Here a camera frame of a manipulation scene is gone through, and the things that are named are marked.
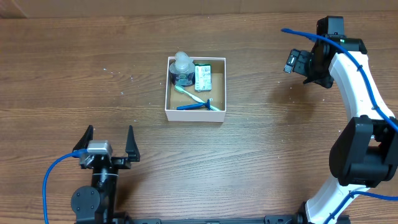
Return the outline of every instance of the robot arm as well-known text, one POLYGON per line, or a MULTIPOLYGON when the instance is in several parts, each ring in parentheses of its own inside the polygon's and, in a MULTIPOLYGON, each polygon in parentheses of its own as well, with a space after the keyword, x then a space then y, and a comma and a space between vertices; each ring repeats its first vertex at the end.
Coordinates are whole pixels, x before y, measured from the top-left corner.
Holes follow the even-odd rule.
MULTIPOLYGON (((388 116, 394 117, 394 114, 386 106, 377 90, 369 70, 368 56, 361 52, 350 52, 352 56, 363 66, 363 69, 372 86, 377 105, 388 116)), ((352 117, 367 115, 371 119, 382 120, 380 115, 372 109, 372 103, 369 99, 365 82, 355 67, 354 63, 345 55, 336 53, 329 66, 330 76, 336 81, 347 112, 347 120, 352 117)))
POLYGON ((76 214, 75 224, 130 224, 129 214, 115 212, 115 204, 119 170, 131 169, 131 162, 139 162, 141 158, 132 126, 127 134, 127 157, 112 156, 110 143, 107 140, 93 140, 93 134, 90 125, 73 148, 73 151, 87 150, 80 156, 79 165, 82 169, 93 170, 91 186, 80 187, 72 195, 71 208, 76 214))
MULTIPOLYGON (((345 49, 363 66, 380 109, 393 122, 394 115, 383 102, 369 71, 367 50, 361 39, 344 35, 342 17, 326 17, 317 23, 317 34, 345 49)), ((396 132, 373 109, 362 75, 355 64, 334 46, 318 40, 311 52, 293 49, 284 71, 297 72, 307 77, 304 84, 314 82, 331 88, 335 80, 340 90, 349 121, 330 151, 331 174, 318 193, 299 211, 303 223, 346 223, 339 220, 340 213, 356 198, 351 197, 343 208, 331 217, 351 191, 367 191, 381 181, 391 180, 397 169, 395 152, 396 132), (371 138, 381 142, 370 147, 371 138)))

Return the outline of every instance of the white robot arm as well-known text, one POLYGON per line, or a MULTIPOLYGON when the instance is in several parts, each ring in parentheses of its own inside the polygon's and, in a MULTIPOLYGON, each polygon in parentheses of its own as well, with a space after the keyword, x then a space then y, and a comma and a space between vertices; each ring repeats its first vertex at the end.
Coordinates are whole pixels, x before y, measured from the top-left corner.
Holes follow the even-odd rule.
MULTIPOLYGON (((374 83, 363 41, 346 38, 343 18, 328 16, 320 19, 317 34, 342 46, 358 61, 369 80, 378 107, 397 124, 374 83)), ((302 220, 296 223, 346 223, 343 220, 339 222, 338 217, 357 196, 350 192, 365 192, 381 181, 391 180, 398 167, 398 134, 373 108, 365 81, 358 70, 339 48, 322 40, 315 42, 311 52, 293 49, 287 59, 284 71, 304 75, 307 77, 304 84, 314 82, 331 88, 335 80, 349 121, 330 151, 329 178, 318 193, 300 208, 298 215, 302 220), (369 146, 372 138, 381 142, 377 150, 369 146), (347 196, 350 196, 348 201, 337 210, 347 196)))
MULTIPOLYGON (((372 75, 369 71, 368 56, 361 52, 350 52, 352 56, 363 66, 364 71, 371 83, 373 93, 377 104, 388 117, 394 117, 390 109, 387 108, 383 102, 376 84, 373 81, 372 75)), ((354 63, 345 55, 336 53, 333 57, 330 67, 330 75, 335 79, 344 102, 347 112, 347 120, 352 117, 360 117, 367 115, 371 119, 382 120, 375 110, 372 110, 372 103, 364 83, 364 80, 354 65, 354 63)), ((328 180, 323 184, 318 193, 307 201, 305 204, 305 212, 309 222, 314 224, 324 223, 330 214, 337 208, 343 199, 351 191, 367 191, 369 187, 365 185, 349 184, 341 186, 336 177, 330 175, 328 180)), ((357 197, 351 198, 329 221, 329 224, 334 224, 337 221, 341 212, 357 197)))

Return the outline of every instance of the product label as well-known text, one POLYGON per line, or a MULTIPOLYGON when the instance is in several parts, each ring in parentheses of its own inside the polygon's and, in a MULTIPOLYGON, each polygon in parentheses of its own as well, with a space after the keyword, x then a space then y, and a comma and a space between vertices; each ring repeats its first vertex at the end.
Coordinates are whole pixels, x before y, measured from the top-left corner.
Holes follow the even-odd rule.
POLYGON ((175 75, 175 84, 184 86, 184 87, 193 85, 193 82, 192 82, 193 76, 194 76, 194 72, 192 72, 190 74, 175 75))
POLYGON ((195 90, 211 90, 211 66, 195 66, 195 90))

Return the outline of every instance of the cardboard box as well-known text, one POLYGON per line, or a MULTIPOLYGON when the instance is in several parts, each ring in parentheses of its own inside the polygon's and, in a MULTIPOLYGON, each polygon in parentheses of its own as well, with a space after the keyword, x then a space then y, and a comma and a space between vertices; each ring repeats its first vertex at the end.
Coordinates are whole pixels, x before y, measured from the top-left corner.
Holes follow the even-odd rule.
POLYGON ((169 57, 167 61, 167 81, 164 110, 169 121, 208 121, 223 122, 226 113, 226 60, 225 58, 191 57, 193 63, 205 63, 211 65, 211 91, 195 91, 195 86, 186 87, 185 90, 201 98, 203 101, 212 98, 211 105, 221 111, 209 111, 207 108, 198 110, 176 110, 178 106, 197 103, 190 96, 174 89, 169 66, 175 61, 175 57, 169 57))

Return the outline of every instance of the bottle cap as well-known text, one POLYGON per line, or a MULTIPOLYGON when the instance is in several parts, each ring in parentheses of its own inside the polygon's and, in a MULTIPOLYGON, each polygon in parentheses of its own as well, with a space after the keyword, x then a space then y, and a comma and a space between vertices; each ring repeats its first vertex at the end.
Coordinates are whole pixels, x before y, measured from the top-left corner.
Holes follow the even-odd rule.
POLYGON ((175 54, 175 69, 179 72, 186 72, 189 69, 189 65, 193 62, 185 52, 177 52, 175 54))

